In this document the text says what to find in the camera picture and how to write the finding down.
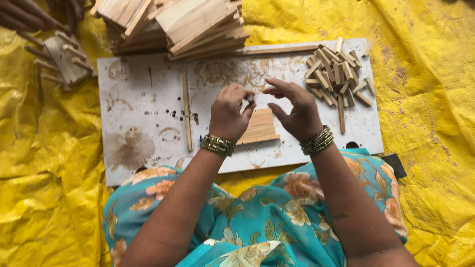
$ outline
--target work board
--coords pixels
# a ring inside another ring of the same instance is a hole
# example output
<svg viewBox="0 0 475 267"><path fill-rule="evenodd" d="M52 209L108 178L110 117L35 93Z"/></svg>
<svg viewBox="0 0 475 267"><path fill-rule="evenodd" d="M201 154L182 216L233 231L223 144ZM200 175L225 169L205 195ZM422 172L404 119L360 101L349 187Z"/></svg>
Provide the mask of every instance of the work board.
<svg viewBox="0 0 475 267"><path fill-rule="evenodd" d="M335 47L334 41L305 42L245 48L298 47L323 43ZM360 58L360 81L372 80L369 57L361 58L366 38L346 39L342 49L355 50ZM98 60L101 98L104 162L107 186L120 185L142 166L160 165L185 168L200 147L200 137L208 133L210 110L222 87L232 82L256 92L256 108L267 103L279 104L290 113L287 99L275 99L261 91L268 85L265 77L295 82L304 88L305 61L313 51L271 55L251 55L210 60L169 62L166 54ZM190 104L193 150L187 151L183 112L182 67L186 68ZM315 99L323 124L333 131L340 149L348 142L366 147L370 153L384 152L376 99L362 92L375 104L357 103L345 109L346 133L340 133L338 111ZM220 173L275 167L310 161L274 116L275 133L280 140L249 143L236 148L226 158Z"/></svg>

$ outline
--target pile of wooden blocks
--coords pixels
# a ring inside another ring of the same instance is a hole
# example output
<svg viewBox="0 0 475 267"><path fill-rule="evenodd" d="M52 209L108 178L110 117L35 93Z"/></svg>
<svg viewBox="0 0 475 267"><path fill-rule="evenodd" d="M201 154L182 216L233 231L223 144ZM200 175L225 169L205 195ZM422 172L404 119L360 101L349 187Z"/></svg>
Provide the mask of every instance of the pile of wooden blocks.
<svg viewBox="0 0 475 267"><path fill-rule="evenodd" d="M360 91L364 87L369 89L372 96L376 95L376 90L369 77L359 82L360 60L354 50L349 53L342 51L343 38L338 38L335 49L320 44L306 64L309 70L305 73L305 83L307 89L317 98L323 100L328 106L338 107L341 133L345 133L345 121L343 108L356 106L355 99L361 101L365 106L372 106L373 102L365 97ZM363 52L363 57L367 57L373 40L371 39Z"/></svg>
<svg viewBox="0 0 475 267"><path fill-rule="evenodd" d="M197 59L244 47L241 1L98 0L114 55L169 51L170 60Z"/></svg>

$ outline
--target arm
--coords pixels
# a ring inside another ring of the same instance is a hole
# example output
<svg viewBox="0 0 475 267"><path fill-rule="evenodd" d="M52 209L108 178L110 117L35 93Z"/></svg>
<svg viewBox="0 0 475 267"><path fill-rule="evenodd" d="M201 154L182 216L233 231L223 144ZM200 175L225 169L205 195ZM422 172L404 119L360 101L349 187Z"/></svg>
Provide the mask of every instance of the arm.
<svg viewBox="0 0 475 267"><path fill-rule="evenodd" d="M239 113L241 101L253 92L231 85L211 108L209 134L236 143L246 131L255 104ZM174 186L129 244L121 267L175 266L187 254L201 208L224 155L200 149Z"/></svg>
<svg viewBox="0 0 475 267"><path fill-rule="evenodd" d="M266 88L264 94L287 97L294 105L290 115L276 104L270 103L269 107L300 143L323 130L315 100L309 93L293 83L273 78L267 78L266 82L273 86ZM350 265L417 266L394 229L361 188L336 145L332 143L311 159L325 194L332 225Z"/></svg>

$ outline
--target bangle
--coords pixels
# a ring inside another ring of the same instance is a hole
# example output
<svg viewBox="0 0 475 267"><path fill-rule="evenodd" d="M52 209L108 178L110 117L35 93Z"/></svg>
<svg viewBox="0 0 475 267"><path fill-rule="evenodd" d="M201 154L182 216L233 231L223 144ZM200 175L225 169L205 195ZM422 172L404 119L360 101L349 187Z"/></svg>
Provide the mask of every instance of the bangle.
<svg viewBox="0 0 475 267"><path fill-rule="evenodd" d="M333 143L333 133L327 125L323 126L323 131L305 143L301 143L304 155L314 155L324 150Z"/></svg>
<svg viewBox="0 0 475 267"><path fill-rule="evenodd" d="M234 152L236 145L224 138L207 134L201 142L201 147L209 151L223 154L226 157Z"/></svg>

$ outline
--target yellow tarpaulin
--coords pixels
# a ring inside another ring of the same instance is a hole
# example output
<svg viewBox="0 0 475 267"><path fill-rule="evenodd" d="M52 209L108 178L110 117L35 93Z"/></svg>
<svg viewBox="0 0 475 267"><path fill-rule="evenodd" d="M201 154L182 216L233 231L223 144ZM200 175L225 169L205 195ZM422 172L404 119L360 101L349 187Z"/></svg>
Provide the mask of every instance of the yellow tarpaulin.
<svg viewBox="0 0 475 267"><path fill-rule="evenodd" d="M474 4L470 0L244 0L248 46L374 38L385 150L400 180L406 247L422 266L475 265ZM38 37L48 37L42 33ZM80 25L95 63L101 20ZM0 265L109 266L98 83L38 88L26 41L0 30ZM294 166L221 175L233 194Z"/></svg>

